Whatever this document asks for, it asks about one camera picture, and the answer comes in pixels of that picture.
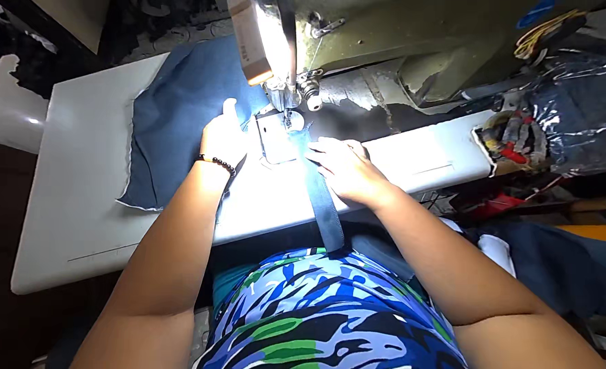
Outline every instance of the red object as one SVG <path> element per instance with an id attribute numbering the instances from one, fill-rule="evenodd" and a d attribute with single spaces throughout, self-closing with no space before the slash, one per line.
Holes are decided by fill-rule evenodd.
<path id="1" fill-rule="evenodd" d="M 520 200 L 516 197 L 511 197 L 503 192 L 500 192 L 497 197 L 492 200 L 485 200 L 483 204 L 478 205 L 476 208 L 469 212 L 470 218 L 482 221 L 490 219 L 497 214 L 500 214 L 508 209 L 517 207 L 520 204 L 524 204 L 525 200 Z"/>
<path id="2" fill-rule="evenodd" d="M 528 160 L 526 158 L 524 158 L 524 156 L 520 153 L 515 152 L 512 147 L 514 147 L 514 144 L 512 142 L 509 142 L 506 144 L 506 147 L 504 149 L 502 149 L 499 154 L 505 156 L 506 158 L 512 160 L 513 162 L 517 163 L 517 164 L 526 164 L 528 163 Z"/>

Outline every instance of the black bead bracelet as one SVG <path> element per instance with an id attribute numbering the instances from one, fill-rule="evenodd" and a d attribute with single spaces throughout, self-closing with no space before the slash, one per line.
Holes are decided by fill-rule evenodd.
<path id="1" fill-rule="evenodd" d="M 203 162 L 209 162 L 209 163 L 215 163 L 215 164 L 221 165 L 222 167 L 225 168 L 225 170 L 230 172 L 230 178 L 237 175 L 237 171 L 232 167 L 232 165 L 224 162 L 223 160 L 220 160 L 219 158 L 212 158 L 211 160 L 209 160 L 209 159 L 205 158 L 204 154 L 200 154 L 200 155 L 198 155 L 198 158 L 195 161 L 198 162 L 199 160 L 202 160 Z"/>

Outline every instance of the hand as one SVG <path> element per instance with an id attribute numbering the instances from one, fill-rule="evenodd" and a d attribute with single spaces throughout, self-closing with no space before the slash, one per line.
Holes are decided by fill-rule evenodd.
<path id="1" fill-rule="evenodd" d="M 318 142 L 310 142 L 309 147 L 315 152 L 308 152 L 306 157 L 321 164 L 319 172 L 339 197 L 375 210 L 397 189 L 371 163 L 356 140 L 320 137 Z"/>
<path id="2" fill-rule="evenodd" d="M 218 158 L 236 168 L 246 156 L 248 143 L 241 131 L 234 105 L 237 100 L 228 98 L 223 103 L 223 114 L 214 118 L 202 130 L 200 154 L 206 159 Z"/>

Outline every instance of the white table surface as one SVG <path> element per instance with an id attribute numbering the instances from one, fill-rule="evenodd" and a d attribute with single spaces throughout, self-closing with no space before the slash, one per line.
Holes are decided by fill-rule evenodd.
<path id="1" fill-rule="evenodd" d="M 57 84 L 29 199 L 12 291 L 51 288 L 117 271 L 157 214 L 115 199 L 128 176 L 132 101 L 166 55 Z M 373 163 L 408 193 L 487 177 L 490 162 L 472 130 L 492 112 L 366 142 Z M 246 164 L 224 200 L 214 245 L 292 227 L 314 218 L 295 164 L 259 163 L 255 122 Z M 336 196 L 339 212 L 352 210 Z"/>

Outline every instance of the person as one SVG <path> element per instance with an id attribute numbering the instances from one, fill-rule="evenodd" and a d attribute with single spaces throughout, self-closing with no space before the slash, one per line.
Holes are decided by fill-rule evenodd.
<path id="1" fill-rule="evenodd" d="M 234 102 L 206 126 L 200 153 L 236 167 L 246 138 Z M 288 251 L 264 260 L 227 294 L 195 368 L 606 368 L 537 296 L 391 184 L 358 142 L 319 138 L 309 147 L 328 186 L 379 218 L 432 305 L 356 251 Z M 221 165 L 195 162 L 71 368 L 187 365 L 193 306 L 229 178 Z"/>

